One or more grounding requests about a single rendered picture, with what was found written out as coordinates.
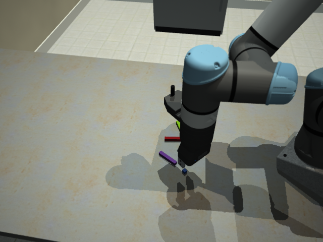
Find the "purple rod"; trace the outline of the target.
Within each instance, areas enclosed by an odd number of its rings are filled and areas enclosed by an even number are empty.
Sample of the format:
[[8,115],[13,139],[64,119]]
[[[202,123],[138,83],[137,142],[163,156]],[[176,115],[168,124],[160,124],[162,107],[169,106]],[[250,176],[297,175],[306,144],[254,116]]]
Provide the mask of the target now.
[[159,155],[161,157],[163,157],[164,159],[166,159],[167,161],[169,161],[171,164],[176,165],[177,161],[174,160],[173,158],[171,158],[170,156],[168,156],[166,153],[164,153],[163,151],[159,152]]

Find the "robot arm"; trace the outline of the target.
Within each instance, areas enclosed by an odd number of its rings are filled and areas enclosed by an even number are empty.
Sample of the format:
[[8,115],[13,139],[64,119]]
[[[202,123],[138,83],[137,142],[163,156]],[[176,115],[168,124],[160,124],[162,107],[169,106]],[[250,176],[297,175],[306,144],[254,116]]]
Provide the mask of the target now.
[[[297,89],[297,70],[271,57],[322,3],[272,0],[250,28],[231,41],[229,56],[210,44],[190,49],[182,72],[183,107],[208,115],[220,102],[289,103]],[[294,150],[305,163],[323,169],[323,68],[308,74],[304,88],[303,125]]]

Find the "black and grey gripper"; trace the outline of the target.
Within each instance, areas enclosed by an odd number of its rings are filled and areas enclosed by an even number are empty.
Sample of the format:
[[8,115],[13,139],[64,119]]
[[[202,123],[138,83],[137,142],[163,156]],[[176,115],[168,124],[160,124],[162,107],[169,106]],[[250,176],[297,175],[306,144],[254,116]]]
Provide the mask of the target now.
[[208,115],[196,115],[182,107],[182,91],[171,85],[171,93],[164,97],[167,112],[180,122],[178,164],[192,166],[210,152],[218,110]]

